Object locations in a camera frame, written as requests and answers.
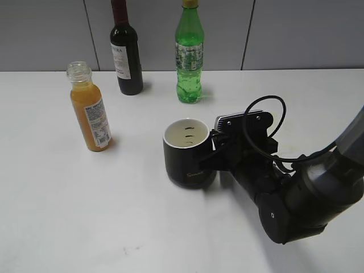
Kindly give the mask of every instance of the clear bottle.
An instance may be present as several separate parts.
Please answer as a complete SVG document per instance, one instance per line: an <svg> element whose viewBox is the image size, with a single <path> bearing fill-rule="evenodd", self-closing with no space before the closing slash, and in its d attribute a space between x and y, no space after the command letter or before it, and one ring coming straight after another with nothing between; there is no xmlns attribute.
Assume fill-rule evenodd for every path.
<svg viewBox="0 0 364 273"><path fill-rule="evenodd" d="M92 83L92 71L84 61L67 66L72 83L71 101L84 135L87 148L94 152L107 149L111 133L99 88Z"/></svg>

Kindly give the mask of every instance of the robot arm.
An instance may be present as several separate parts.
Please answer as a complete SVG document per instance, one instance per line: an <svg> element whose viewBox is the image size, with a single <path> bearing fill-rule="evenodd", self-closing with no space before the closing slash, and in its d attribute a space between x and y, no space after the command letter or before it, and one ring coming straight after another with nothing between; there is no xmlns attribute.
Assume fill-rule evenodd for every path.
<svg viewBox="0 0 364 273"><path fill-rule="evenodd" d="M231 172L259 208L260 221L274 242L285 244L320 234L329 221L362 198L364 107L337 138L333 152L294 163L293 176L249 145L243 116L217 118L213 134L216 151L202 160L201 166ZM277 152L278 143L266 133L272 125L271 114L249 112L246 119L254 143L268 154ZM225 137L219 140L219 134Z"/></svg>

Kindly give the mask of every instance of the soda bottle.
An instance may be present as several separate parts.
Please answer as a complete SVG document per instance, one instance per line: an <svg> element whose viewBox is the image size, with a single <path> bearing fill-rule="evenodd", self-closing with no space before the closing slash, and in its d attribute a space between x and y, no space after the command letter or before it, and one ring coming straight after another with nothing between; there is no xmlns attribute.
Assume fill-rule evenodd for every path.
<svg viewBox="0 0 364 273"><path fill-rule="evenodd" d="M198 17L198 0L183 0L183 13L176 30L177 95L181 102L201 98L204 30Z"/></svg>

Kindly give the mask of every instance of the red wine bottle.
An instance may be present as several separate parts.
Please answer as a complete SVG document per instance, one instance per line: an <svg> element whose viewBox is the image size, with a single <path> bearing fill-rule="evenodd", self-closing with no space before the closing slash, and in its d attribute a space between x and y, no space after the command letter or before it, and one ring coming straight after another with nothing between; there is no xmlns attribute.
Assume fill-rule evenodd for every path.
<svg viewBox="0 0 364 273"><path fill-rule="evenodd" d="M129 25L126 0L111 0L115 27L110 41L119 87L125 95L139 94L143 89L137 32Z"/></svg>

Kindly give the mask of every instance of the mug rim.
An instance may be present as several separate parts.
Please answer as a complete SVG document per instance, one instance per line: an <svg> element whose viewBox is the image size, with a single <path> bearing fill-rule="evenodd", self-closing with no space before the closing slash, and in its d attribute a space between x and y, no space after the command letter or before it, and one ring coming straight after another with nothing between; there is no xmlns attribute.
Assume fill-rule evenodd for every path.
<svg viewBox="0 0 364 273"><path fill-rule="evenodd" d="M175 145L172 145L172 144L170 144L170 142L168 142L167 140L166 140L166 132L167 132L167 130L168 130L168 128L169 127L171 127L173 124L175 124L175 123L177 123L177 122L180 122L180 121L185 121L186 119L189 119L189 120L191 120L191 121L197 121L197 122L200 122L200 123L202 123L204 126L205 126L205 128L206 128L206 131L207 131L207 134L206 134L206 137L201 141L201 142L199 142L198 144L195 144L195 145L193 145L193 146L188 146L188 147L178 147L178 146L175 146ZM197 147L198 145L201 145L202 143L204 143L208 138L209 138L209 135L210 135L210 128L209 128L209 126L207 126L207 124L205 123L205 122L203 122L202 120L200 120L200 119L197 119L197 118L181 118L181 119L178 119L177 121L174 121L174 122L172 122L170 125L168 125L167 126L167 128L164 130L164 133L163 133L163 141L168 145L168 146L170 146L170 147L172 147L172 148L176 148L176 149L190 149L190 148L194 148L194 147Z"/></svg>

